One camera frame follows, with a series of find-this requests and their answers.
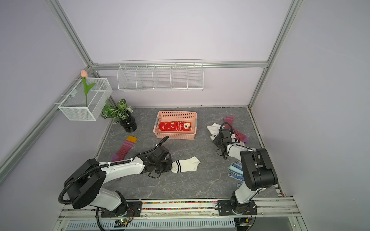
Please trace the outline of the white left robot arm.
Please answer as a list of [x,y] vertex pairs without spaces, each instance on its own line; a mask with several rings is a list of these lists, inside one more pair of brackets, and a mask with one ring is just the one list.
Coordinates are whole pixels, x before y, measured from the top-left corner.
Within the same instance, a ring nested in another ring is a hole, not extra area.
[[143,173],[156,179],[171,169],[172,155],[162,145],[122,161],[98,162],[94,158],[89,159],[65,181],[58,202],[72,205],[74,209],[92,206],[109,211],[116,217],[123,216],[130,209],[128,202],[121,192],[103,188],[105,183]]

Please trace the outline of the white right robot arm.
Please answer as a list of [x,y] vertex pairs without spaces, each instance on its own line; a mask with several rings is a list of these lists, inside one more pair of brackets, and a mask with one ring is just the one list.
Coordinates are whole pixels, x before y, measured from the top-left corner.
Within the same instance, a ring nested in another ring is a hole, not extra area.
[[257,205],[253,199],[260,192],[277,184],[278,177],[268,151],[265,148],[254,149],[242,145],[232,138],[234,133],[231,124],[224,122],[213,143],[223,159],[233,157],[241,163],[237,175],[241,177],[242,184],[229,200],[219,200],[215,209],[221,216],[253,216],[257,214]]

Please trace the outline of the white sock black stripes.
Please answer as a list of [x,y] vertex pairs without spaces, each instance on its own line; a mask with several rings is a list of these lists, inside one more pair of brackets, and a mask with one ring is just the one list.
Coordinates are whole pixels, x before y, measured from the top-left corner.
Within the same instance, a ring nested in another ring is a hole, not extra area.
[[226,147],[230,144],[244,145],[244,142],[239,141],[234,134],[231,135],[231,138],[227,139],[226,141],[221,141],[219,135],[211,135],[210,138],[212,140],[212,143],[215,144],[217,147],[221,145]]

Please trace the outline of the red christmas sock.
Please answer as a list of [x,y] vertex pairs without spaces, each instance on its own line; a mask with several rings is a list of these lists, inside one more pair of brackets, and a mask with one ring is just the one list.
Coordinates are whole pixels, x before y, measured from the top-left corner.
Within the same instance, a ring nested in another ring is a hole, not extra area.
[[186,121],[164,121],[159,124],[160,131],[191,131],[192,123]]

